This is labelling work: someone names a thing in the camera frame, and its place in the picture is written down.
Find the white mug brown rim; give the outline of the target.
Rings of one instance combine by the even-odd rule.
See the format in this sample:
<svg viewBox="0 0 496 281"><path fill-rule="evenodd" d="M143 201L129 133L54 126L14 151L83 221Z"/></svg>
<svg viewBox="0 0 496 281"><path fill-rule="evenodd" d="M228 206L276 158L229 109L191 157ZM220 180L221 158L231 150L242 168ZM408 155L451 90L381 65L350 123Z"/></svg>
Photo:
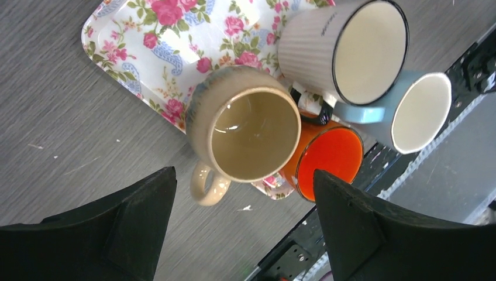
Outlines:
<svg viewBox="0 0 496 281"><path fill-rule="evenodd" d="M277 56L294 100L305 91L323 98L317 116L302 120L325 125L337 102L364 106L380 99L397 80L408 45L408 22L396 2L348 1L295 15Z"/></svg>

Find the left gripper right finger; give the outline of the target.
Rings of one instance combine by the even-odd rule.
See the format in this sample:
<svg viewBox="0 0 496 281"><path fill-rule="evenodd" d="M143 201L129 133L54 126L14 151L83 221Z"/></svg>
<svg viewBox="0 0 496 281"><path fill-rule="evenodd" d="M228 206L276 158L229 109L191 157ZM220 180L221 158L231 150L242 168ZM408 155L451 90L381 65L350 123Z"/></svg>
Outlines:
<svg viewBox="0 0 496 281"><path fill-rule="evenodd" d="M495 225L416 213L314 172L316 209L335 280L494 280Z"/></svg>

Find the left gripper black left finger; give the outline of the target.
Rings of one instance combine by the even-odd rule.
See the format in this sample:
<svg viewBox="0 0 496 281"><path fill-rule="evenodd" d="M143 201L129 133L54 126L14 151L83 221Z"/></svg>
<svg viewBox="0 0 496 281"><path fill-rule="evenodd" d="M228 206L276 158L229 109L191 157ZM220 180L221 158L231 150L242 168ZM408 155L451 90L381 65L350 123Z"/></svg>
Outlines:
<svg viewBox="0 0 496 281"><path fill-rule="evenodd" d="M164 167L40 223L1 227L1 279L153 280L176 190Z"/></svg>

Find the beige mug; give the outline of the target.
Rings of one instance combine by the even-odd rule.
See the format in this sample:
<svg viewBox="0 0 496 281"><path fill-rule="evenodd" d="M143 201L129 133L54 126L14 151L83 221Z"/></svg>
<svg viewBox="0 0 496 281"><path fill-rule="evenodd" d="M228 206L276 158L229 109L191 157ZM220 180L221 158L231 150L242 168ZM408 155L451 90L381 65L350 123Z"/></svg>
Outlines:
<svg viewBox="0 0 496 281"><path fill-rule="evenodd" d="M214 70L192 93L185 133L198 156L191 197L212 206L232 182L250 183L281 170L301 134L299 110L269 73L249 66Z"/></svg>

